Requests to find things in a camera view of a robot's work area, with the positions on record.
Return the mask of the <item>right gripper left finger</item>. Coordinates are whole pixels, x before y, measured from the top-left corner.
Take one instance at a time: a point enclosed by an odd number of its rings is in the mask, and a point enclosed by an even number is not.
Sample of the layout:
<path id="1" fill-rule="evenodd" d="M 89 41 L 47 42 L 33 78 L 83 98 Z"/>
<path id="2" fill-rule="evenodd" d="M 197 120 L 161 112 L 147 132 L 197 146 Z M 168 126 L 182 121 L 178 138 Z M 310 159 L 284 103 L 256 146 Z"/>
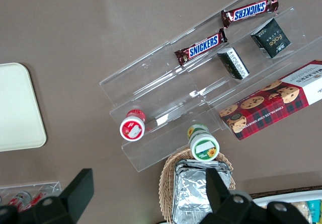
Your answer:
<path id="1" fill-rule="evenodd" d="M 19 223 L 77 223 L 94 195 L 93 170 L 82 169 L 58 195 L 19 214 Z"/>

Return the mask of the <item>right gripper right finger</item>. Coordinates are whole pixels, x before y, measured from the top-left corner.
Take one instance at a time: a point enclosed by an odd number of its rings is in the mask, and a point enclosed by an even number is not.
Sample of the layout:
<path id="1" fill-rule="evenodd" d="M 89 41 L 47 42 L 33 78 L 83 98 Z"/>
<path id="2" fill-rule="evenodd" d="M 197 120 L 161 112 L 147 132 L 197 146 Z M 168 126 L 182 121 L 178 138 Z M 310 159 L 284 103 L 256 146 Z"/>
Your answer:
<path id="1" fill-rule="evenodd" d="M 206 194 L 212 212 L 201 223 L 255 223 L 251 197 L 243 191 L 229 191 L 215 169 L 206 170 Z"/>

